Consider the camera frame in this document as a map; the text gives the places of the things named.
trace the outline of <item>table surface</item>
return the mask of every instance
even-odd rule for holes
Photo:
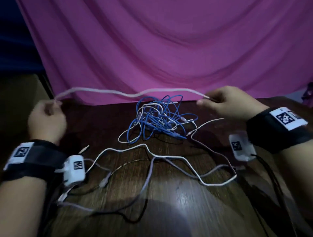
[[[311,109],[289,99],[279,97],[262,99],[262,102],[269,106],[287,106],[308,121],[313,121]],[[71,101],[64,103],[68,131],[61,146],[74,154],[90,145],[84,158],[95,159],[105,148],[126,149],[145,143],[155,154],[184,156],[199,174],[208,172],[218,164],[226,164],[223,157],[190,140],[177,140],[164,134],[147,141],[139,140],[133,145],[119,143],[118,136],[136,117],[135,105],[86,106]],[[197,114],[197,125],[219,118],[210,110],[199,110],[195,102],[183,102],[179,110],[180,113]],[[193,125],[187,124],[185,128],[191,131]],[[245,124],[220,120],[199,129],[194,137],[229,157],[233,165],[240,165],[235,161],[228,141],[229,134],[238,130],[245,130]],[[270,155],[263,154],[271,166],[275,166]],[[152,156],[147,155],[144,148],[138,148],[123,153],[107,152],[98,163],[114,170],[125,162],[145,158]],[[184,163],[175,163],[190,172]],[[93,209],[113,210],[121,207],[139,193],[149,164],[149,161],[131,163],[118,170],[105,188],[85,196],[69,196],[67,201]],[[256,160],[250,164],[255,170],[262,170]],[[99,168],[92,169],[88,183],[73,192],[86,191],[98,185],[105,175]],[[229,169],[221,169],[204,178],[204,181],[221,183],[232,175]],[[50,236],[266,236],[261,220],[269,236],[276,236],[263,217],[258,219],[247,193],[249,191],[238,181],[222,187],[205,187],[169,164],[158,162],[153,166],[147,191],[138,202],[122,211],[123,214],[89,217],[84,211],[63,207],[53,220],[49,233]]]

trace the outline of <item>dark blue curtain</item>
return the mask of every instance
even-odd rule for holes
[[[44,67],[15,0],[0,1],[0,73],[43,73]]]

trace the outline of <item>tangled cable pile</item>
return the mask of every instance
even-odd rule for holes
[[[181,97],[180,101],[176,105],[172,99],[175,97]],[[138,101],[136,105],[136,118],[131,122],[129,125],[128,130],[124,131],[118,138],[120,141],[120,137],[124,134],[126,134],[127,137],[127,142],[122,142],[121,143],[128,143],[128,144],[133,144],[135,143],[141,136],[143,137],[144,140],[149,139],[154,133],[165,133],[169,136],[178,138],[178,139],[186,139],[186,131],[183,126],[183,124],[186,123],[194,123],[198,119],[198,116],[193,114],[193,113],[184,113],[184,114],[179,114],[179,106],[182,101],[182,95],[175,95],[170,97],[169,95],[163,97],[161,100],[147,96],[142,98],[141,100]],[[140,107],[140,104],[144,100],[152,100],[149,103],[143,104]],[[173,104],[175,107],[175,112],[171,112],[169,110],[169,104]],[[183,116],[188,115],[188,116],[194,116],[193,119],[185,119]],[[140,126],[140,132],[139,135],[134,138],[130,139],[131,135],[131,130],[139,125]],[[181,127],[183,135],[175,132],[175,130]]]

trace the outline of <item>white electronic device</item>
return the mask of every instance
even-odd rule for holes
[[[250,143],[245,131],[239,131],[237,134],[230,134],[229,143],[236,160],[250,161],[255,158],[255,156],[251,155],[256,154],[255,148],[253,144]]]
[[[81,155],[71,155],[64,162],[62,169],[56,170],[56,173],[63,173],[64,186],[71,187],[85,180],[85,164]]]

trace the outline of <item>pink curtain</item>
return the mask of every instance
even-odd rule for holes
[[[312,0],[17,2],[55,94],[71,87],[204,93],[234,85],[271,97],[305,88],[313,76]],[[91,105],[134,101],[72,96]]]

